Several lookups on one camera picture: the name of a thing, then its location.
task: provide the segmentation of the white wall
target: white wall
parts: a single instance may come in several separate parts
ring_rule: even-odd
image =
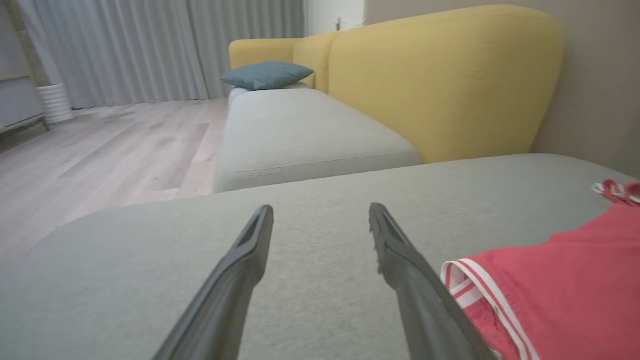
[[[368,0],[367,23],[486,4],[550,13],[566,57],[534,150],[592,161],[640,177],[640,1]]]
[[[307,36],[335,31],[337,16],[343,31],[365,22],[365,0],[306,0],[305,6]]]

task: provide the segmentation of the sofa cushion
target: sofa cushion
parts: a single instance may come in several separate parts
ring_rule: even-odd
[[[310,68],[283,61],[251,64],[226,73],[222,81],[249,90],[274,90],[297,83],[313,74]]]
[[[290,90],[290,89],[311,89],[311,86],[308,86],[303,82],[298,82],[291,85],[287,85],[282,88],[282,90]],[[229,100],[227,104],[231,106],[234,100],[236,99],[236,97],[239,97],[240,95],[246,94],[248,92],[251,92],[251,90],[247,90],[245,88],[239,88],[237,86],[234,87],[233,89],[231,89],[231,93],[229,94]]]
[[[214,192],[420,165],[402,136],[310,89],[236,97]]]
[[[0,359],[152,359],[261,205],[275,223],[239,359],[409,359],[369,233],[380,202],[434,268],[546,241],[630,179],[585,161],[514,155],[132,206],[57,229],[0,272]]]

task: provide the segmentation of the pillow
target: pillow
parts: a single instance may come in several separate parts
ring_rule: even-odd
[[[314,71],[283,61],[267,61],[231,70],[222,77],[227,84],[248,90],[274,90],[299,82]]]

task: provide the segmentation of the white planter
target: white planter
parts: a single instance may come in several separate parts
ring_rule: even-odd
[[[38,93],[40,93],[44,104],[47,124],[62,124],[74,119],[74,114],[71,111],[71,102],[64,84],[43,86],[38,88]]]

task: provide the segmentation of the laminate flooring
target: laminate flooring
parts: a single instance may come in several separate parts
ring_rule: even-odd
[[[212,192],[226,99],[76,115],[0,154],[0,269],[85,215]]]

